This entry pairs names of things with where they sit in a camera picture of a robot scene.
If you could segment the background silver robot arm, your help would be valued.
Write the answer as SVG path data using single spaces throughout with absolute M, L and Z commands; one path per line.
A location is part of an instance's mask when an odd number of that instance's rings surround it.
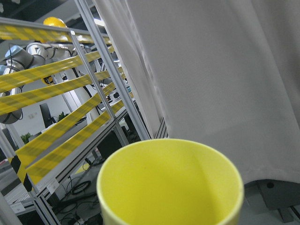
M 72 44 L 30 43 L 7 51 L 0 76 L 0 121 L 13 124 L 23 108 L 92 83 L 80 73 L 83 65 Z

